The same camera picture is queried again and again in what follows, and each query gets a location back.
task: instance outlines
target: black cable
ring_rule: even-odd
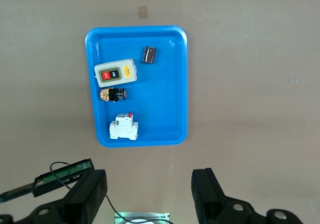
[[[65,183],[54,173],[54,171],[52,170],[52,167],[53,167],[53,165],[55,165],[55,164],[66,164],[66,165],[70,165],[70,164],[67,163],[67,162],[63,162],[63,161],[55,161],[55,162],[53,162],[53,163],[50,165],[50,172],[51,172],[51,174],[57,179],[57,181],[59,181],[59,182],[61,183],[61,185],[64,185],[66,188],[68,188],[69,190],[71,190],[71,188],[70,188],[67,184],[65,184]]]
[[[53,163],[50,165],[50,172],[51,172],[51,174],[57,179],[57,181],[59,181],[62,185],[64,185],[64,186],[65,186],[66,188],[68,188],[69,190],[71,190],[71,188],[70,188],[67,184],[65,184],[65,183],[54,173],[54,171],[52,170],[52,166],[55,165],[55,164],[66,164],[66,165],[70,165],[70,164],[67,163],[67,162],[63,162],[63,161],[55,161],[55,162],[53,162]],[[133,221],[131,221],[131,220],[128,220],[128,219],[124,218],[122,215],[120,215],[119,212],[117,212],[117,210],[114,208],[114,205],[112,205],[112,203],[111,203],[108,195],[105,194],[105,196],[106,196],[106,198],[107,198],[107,200],[108,200],[111,208],[114,210],[114,212],[117,213],[117,215],[118,215],[120,218],[122,218],[123,220],[125,220],[125,221],[127,221],[127,222],[129,222],[129,223],[133,223],[133,224],[143,224],[143,223],[147,223],[147,222],[150,222],[150,221],[165,221],[165,222],[167,222],[167,223],[169,223],[169,224],[174,224],[173,222],[171,222],[171,221],[169,221],[169,220],[163,220],[163,219],[150,219],[150,220],[144,220],[144,221],[139,221],[139,222],[133,222]]]

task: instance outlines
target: blue tray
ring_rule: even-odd
[[[89,81],[98,141],[106,147],[179,144],[187,137],[187,37],[177,26],[95,28],[85,38]],[[156,48],[153,64],[142,63],[145,46]],[[100,100],[94,66],[133,59],[137,81],[124,87],[127,98]],[[109,125],[119,113],[133,112],[137,140],[110,139]]]

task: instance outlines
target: red push button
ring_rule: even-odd
[[[102,79],[103,79],[103,80],[108,80],[108,79],[111,78],[109,71],[102,72],[101,74],[102,74]]]

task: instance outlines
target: beige table surface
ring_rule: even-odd
[[[95,136],[86,33],[147,25],[187,33],[188,137],[105,148]],[[320,223],[319,60],[320,0],[0,0],[0,192],[53,161],[92,158],[119,211],[197,223],[192,170],[211,167],[226,195],[258,213],[283,208]],[[27,195],[0,211],[18,220],[66,192]],[[106,200],[94,223],[113,223]]]

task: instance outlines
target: screw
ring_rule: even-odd
[[[275,217],[281,219],[281,220],[285,220],[287,217],[286,215],[282,212],[282,211],[276,211],[275,212]]]
[[[49,209],[45,208],[38,212],[38,215],[45,215],[49,212]]]
[[[240,204],[234,204],[233,208],[237,211],[243,211],[244,207]]]

